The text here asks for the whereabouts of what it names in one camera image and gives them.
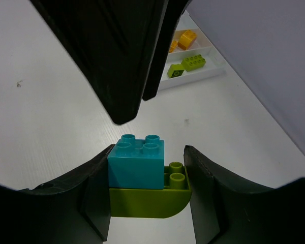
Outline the green curved lego brick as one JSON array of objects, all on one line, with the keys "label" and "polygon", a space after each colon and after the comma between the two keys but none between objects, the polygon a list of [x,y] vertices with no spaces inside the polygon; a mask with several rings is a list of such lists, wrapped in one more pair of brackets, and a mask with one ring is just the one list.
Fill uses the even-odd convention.
[{"label": "green curved lego brick", "polygon": [[188,205],[191,195],[186,166],[171,162],[164,167],[162,190],[110,188],[110,212],[113,217],[169,218]]}]

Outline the green square lego brick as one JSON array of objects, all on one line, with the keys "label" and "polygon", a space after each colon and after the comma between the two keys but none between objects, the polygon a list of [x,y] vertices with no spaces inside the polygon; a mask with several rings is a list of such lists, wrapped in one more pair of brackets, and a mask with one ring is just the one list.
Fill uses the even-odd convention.
[{"label": "green square lego brick", "polygon": [[182,64],[172,64],[167,72],[168,78],[179,77],[184,72],[184,67]]}]

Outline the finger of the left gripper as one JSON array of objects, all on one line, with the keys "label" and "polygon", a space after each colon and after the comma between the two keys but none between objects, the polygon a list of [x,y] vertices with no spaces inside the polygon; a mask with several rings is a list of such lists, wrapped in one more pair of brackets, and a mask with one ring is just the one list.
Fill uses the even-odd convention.
[{"label": "finger of the left gripper", "polygon": [[111,120],[138,113],[166,1],[33,1]]},{"label": "finger of the left gripper", "polygon": [[169,48],[179,19],[192,0],[169,1],[162,22],[142,99],[148,101],[157,94]]}]

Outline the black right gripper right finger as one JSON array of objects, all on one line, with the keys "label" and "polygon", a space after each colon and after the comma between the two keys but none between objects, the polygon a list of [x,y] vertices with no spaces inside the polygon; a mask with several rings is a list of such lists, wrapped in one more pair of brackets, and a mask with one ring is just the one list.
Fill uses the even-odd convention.
[{"label": "black right gripper right finger", "polygon": [[305,243],[305,177],[270,188],[184,148],[197,243]]}]

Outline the green long lego brick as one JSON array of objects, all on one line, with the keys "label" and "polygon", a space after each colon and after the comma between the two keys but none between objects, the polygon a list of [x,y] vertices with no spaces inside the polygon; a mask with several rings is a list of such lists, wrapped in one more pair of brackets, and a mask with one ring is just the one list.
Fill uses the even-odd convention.
[{"label": "green long lego brick", "polygon": [[181,64],[187,72],[191,72],[200,68],[203,68],[206,64],[206,60],[201,54],[186,57],[182,60]]}]

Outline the yellow lego plate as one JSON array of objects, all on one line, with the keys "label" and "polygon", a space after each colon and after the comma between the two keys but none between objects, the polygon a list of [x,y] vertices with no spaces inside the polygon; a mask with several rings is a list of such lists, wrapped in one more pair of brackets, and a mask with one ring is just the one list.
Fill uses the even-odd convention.
[{"label": "yellow lego plate", "polygon": [[172,53],[177,47],[178,41],[172,40],[168,53]]}]

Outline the small blue lego brick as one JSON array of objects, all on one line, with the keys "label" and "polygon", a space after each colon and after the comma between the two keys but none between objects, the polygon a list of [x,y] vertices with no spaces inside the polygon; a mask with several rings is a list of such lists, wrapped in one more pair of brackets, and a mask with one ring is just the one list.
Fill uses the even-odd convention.
[{"label": "small blue lego brick", "polygon": [[164,188],[164,140],[158,135],[137,139],[133,134],[124,134],[107,159],[111,188]]}]

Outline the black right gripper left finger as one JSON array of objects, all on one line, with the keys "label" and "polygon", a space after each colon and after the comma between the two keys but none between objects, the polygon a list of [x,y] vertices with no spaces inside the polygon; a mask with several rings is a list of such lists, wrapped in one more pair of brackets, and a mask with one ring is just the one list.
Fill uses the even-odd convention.
[{"label": "black right gripper left finger", "polygon": [[105,242],[111,149],[34,189],[0,185],[0,243]]}]

